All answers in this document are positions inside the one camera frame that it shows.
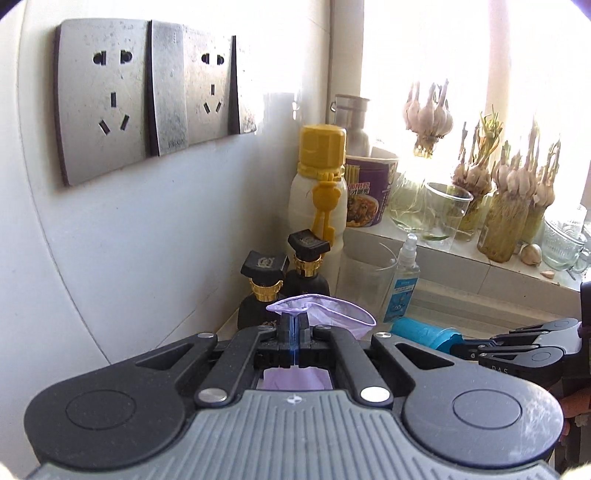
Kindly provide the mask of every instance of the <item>white bottle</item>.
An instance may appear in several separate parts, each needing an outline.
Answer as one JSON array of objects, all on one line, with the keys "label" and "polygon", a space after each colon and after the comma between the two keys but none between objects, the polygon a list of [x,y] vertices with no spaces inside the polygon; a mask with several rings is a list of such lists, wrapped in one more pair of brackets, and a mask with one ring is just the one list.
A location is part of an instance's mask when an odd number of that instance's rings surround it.
[{"label": "white bottle", "polygon": [[415,262],[416,258],[417,236],[414,233],[409,233],[398,254],[394,278],[388,295],[386,295],[385,305],[382,307],[384,322],[393,322],[405,315],[419,273],[421,273]]},{"label": "white bottle", "polygon": [[[347,183],[343,178],[345,141],[345,130],[334,125],[307,125],[301,129],[297,175],[291,183],[287,210],[290,233],[310,229],[330,242],[330,251],[324,255],[319,272],[328,281],[331,294],[336,291],[347,224]],[[323,196],[336,204],[328,214],[327,231],[324,231],[326,213],[318,212],[314,205],[314,192],[318,194],[319,187],[325,189]],[[319,221],[314,229],[317,217]],[[287,251],[291,259],[294,251],[289,245]]]}]

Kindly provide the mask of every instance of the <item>white bottle with yellow cap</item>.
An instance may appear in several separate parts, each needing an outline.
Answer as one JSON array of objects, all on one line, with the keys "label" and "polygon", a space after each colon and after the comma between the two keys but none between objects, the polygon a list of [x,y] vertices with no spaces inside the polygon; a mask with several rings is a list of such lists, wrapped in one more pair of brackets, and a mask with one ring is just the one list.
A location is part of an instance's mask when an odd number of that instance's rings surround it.
[{"label": "white bottle with yellow cap", "polygon": [[347,223],[345,168],[346,132],[335,125],[307,125],[300,132],[297,175],[291,183],[288,221],[290,232],[309,228],[330,242],[320,267],[336,291],[343,232]]}]

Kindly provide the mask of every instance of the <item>instant noodle cup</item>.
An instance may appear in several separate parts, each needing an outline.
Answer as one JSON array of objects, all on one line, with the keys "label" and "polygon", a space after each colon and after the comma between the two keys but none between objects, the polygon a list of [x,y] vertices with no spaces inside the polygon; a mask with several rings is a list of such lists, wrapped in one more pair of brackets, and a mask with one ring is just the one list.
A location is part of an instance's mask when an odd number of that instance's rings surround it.
[{"label": "instant noodle cup", "polygon": [[380,223],[397,166],[397,158],[346,157],[347,226]]}]

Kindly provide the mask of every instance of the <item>blue cup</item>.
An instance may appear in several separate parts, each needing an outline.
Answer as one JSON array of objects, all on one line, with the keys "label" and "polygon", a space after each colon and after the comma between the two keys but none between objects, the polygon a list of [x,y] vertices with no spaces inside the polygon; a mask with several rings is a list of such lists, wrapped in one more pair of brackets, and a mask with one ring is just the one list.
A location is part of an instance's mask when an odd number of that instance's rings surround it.
[{"label": "blue cup", "polygon": [[462,334],[455,328],[436,327],[408,317],[396,320],[390,333],[443,353],[449,353],[452,345],[464,341]]}]

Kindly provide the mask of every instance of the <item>gray ribbed panel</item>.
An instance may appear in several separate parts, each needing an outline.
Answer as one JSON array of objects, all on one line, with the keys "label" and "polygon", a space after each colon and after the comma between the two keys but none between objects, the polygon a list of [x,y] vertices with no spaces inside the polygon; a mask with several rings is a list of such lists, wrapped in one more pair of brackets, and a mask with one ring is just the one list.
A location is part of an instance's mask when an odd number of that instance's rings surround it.
[{"label": "gray ribbed panel", "polygon": [[521,471],[454,468],[419,451],[393,416],[343,391],[247,391],[232,407],[200,413],[174,447],[107,473],[41,467],[33,480],[550,480],[545,464]]}]

